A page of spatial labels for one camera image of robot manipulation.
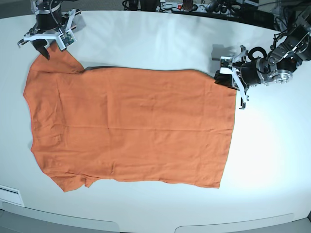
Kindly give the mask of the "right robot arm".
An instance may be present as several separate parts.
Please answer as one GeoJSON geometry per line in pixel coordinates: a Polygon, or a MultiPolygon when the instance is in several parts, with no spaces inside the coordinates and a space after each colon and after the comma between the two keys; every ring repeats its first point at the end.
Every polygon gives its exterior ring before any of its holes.
{"type": "Polygon", "coordinates": [[[50,54],[46,49],[49,41],[56,42],[61,51],[76,42],[73,30],[77,25],[74,19],[81,14],[80,9],[73,8],[63,12],[61,0],[32,0],[30,3],[36,23],[18,41],[19,47],[30,42],[42,56],[49,60],[50,54]]]}

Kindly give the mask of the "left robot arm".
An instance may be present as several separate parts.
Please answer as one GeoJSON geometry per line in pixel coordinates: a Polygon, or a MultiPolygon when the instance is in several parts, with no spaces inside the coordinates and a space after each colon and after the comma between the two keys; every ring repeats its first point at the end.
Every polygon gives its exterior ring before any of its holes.
{"type": "Polygon", "coordinates": [[[302,12],[287,32],[275,35],[270,48],[270,52],[266,52],[262,47],[247,50],[241,46],[240,54],[220,58],[220,69],[214,76],[215,83],[239,91],[241,109],[246,106],[250,87],[287,83],[303,62],[310,61],[310,13],[302,12]]]}

